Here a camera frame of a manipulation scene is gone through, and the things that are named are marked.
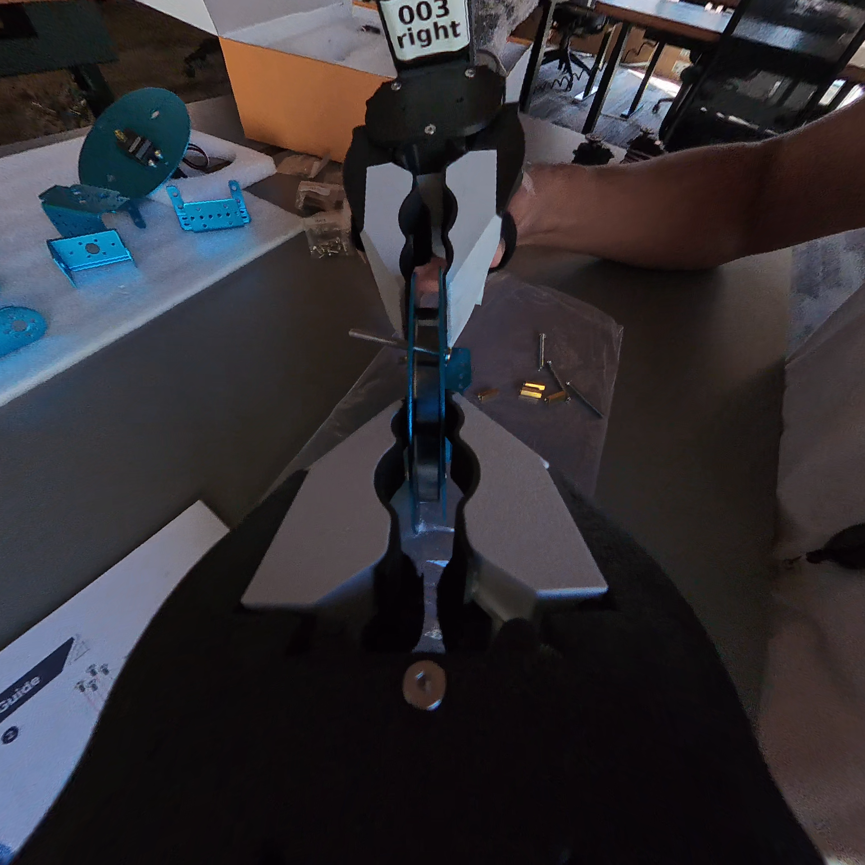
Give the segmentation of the black mesh office chair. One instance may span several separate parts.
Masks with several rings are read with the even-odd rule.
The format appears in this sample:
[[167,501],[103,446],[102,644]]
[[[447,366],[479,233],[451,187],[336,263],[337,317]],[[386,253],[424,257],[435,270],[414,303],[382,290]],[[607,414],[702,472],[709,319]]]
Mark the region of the black mesh office chair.
[[837,108],[864,38],[862,1],[740,2],[683,77],[658,136],[667,152],[761,141]]

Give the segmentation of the white foam sheet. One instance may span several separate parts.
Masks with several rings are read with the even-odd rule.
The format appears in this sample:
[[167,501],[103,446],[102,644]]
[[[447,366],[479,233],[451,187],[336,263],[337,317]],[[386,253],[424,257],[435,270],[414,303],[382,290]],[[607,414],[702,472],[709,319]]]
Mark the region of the white foam sheet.
[[37,310],[46,334],[1,361],[1,401],[100,351],[233,271],[302,232],[297,215],[244,189],[251,222],[241,228],[186,232],[167,194],[140,205],[146,229],[124,215],[109,216],[133,262],[86,270],[68,278],[47,240],[56,235],[39,194],[78,179],[83,137],[25,150],[1,160],[2,306]]

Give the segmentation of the blue U bracket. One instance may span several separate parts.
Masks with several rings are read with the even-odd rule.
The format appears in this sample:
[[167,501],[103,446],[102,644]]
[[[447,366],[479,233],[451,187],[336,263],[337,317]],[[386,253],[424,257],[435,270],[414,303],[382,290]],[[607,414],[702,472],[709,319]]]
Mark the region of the blue U bracket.
[[240,184],[230,180],[228,189],[230,197],[227,199],[193,202],[184,202],[175,185],[168,185],[166,192],[184,231],[209,232],[241,228],[251,222]]

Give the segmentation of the teal perforated bracket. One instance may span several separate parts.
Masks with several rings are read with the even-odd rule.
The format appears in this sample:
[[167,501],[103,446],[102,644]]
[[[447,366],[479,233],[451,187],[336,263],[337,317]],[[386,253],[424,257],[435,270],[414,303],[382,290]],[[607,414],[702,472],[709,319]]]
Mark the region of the teal perforated bracket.
[[113,189],[81,183],[54,185],[41,192],[39,199],[44,213],[64,239],[105,232],[106,213],[126,212],[137,228],[147,227],[135,200]]

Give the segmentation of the clear plastic bag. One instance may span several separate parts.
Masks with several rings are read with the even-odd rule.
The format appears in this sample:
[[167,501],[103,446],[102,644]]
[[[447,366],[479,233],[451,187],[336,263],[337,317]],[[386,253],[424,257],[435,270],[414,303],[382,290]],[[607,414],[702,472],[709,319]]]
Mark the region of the clear plastic bag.
[[[572,382],[598,407],[598,419],[571,397],[547,405],[520,399],[523,382],[539,382],[555,392],[546,369],[537,369],[538,336],[546,333],[546,360],[565,383]],[[470,350],[472,381],[465,397],[554,468],[593,496],[600,470],[614,384],[619,369],[622,328],[596,308],[549,287],[508,275],[493,276],[463,329],[460,347]],[[476,393],[496,387],[494,399]]]

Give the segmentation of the teal round plate with servo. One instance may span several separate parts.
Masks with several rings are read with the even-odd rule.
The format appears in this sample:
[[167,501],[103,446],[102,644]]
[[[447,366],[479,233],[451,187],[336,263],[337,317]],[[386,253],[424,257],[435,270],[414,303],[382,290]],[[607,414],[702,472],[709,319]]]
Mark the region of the teal round plate with servo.
[[186,104],[147,87],[109,105],[86,136],[79,157],[83,184],[142,199],[176,173],[190,141]]

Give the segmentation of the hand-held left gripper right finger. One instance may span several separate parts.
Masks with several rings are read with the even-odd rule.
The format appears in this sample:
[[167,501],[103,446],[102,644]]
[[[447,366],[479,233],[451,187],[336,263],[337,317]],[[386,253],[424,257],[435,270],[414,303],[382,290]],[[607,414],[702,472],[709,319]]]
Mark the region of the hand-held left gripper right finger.
[[462,396],[446,421],[460,500],[439,578],[445,651],[481,651],[511,620],[601,601],[608,584],[546,462]]

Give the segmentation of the blue round bearing base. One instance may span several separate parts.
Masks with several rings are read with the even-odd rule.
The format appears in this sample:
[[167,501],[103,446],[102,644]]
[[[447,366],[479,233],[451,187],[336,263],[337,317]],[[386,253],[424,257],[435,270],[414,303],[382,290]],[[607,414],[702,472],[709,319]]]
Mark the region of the blue round bearing base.
[[438,305],[435,309],[418,305],[415,287],[416,342],[438,355],[415,353],[414,452],[417,493],[417,531],[425,525],[427,504],[437,504],[446,513],[446,465],[449,445],[446,434],[446,397],[460,393],[472,380],[470,351],[454,348],[447,340],[447,289],[442,271],[438,273]]

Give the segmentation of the person's right hand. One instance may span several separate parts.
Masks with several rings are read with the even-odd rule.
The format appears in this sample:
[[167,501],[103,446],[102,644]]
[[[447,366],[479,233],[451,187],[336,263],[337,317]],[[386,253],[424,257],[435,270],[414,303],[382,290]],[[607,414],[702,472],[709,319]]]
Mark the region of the person's right hand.
[[557,208],[560,183],[568,178],[565,169],[544,164],[525,168],[507,211],[517,246],[561,248]]

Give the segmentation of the dark office table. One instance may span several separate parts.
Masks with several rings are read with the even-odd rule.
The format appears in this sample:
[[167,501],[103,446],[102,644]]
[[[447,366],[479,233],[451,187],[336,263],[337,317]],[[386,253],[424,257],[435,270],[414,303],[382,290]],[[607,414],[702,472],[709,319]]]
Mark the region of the dark office table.
[[95,3],[1,3],[2,77],[66,70],[97,118],[114,102],[100,66],[115,60]]

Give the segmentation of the blue bracket with hole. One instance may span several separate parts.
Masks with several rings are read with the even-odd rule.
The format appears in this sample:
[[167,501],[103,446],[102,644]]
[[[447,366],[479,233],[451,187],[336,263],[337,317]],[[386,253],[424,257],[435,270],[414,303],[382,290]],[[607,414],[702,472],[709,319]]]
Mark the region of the blue bracket with hole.
[[73,287],[78,273],[111,265],[135,264],[130,249],[115,229],[46,240],[46,246],[55,265]]

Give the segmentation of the orange open cardboard box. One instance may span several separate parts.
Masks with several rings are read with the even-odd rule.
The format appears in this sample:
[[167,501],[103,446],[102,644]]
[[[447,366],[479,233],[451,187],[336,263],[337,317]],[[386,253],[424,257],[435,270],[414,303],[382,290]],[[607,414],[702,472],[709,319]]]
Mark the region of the orange open cardboard box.
[[244,131],[261,142],[341,160],[396,76],[376,2],[147,5],[216,36]]

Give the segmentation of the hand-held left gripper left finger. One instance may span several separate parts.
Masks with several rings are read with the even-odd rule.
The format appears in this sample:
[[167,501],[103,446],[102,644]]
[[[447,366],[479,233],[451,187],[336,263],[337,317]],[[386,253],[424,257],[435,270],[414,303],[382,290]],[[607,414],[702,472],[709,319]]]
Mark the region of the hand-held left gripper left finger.
[[395,401],[312,464],[242,596],[339,625],[364,648],[414,648],[414,563],[392,499],[405,481]]

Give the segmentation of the printed assembly guide sheet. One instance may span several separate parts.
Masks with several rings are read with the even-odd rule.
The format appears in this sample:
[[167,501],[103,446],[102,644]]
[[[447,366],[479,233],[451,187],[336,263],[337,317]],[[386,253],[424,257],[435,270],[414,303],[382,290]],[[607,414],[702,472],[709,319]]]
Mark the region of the printed assembly guide sheet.
[[150,621],[227,533],[204,503],[189,506],[2,650],[2,863],[67,783]]

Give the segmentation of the bubble wrapped part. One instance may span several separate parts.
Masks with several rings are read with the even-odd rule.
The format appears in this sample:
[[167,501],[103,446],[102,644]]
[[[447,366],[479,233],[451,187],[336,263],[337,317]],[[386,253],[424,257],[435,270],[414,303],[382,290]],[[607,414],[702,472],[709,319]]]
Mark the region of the bubble wrapped part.
[[512,31],[539,1],[469,1],[474,53],[479,64],[506,75],[502,54]]

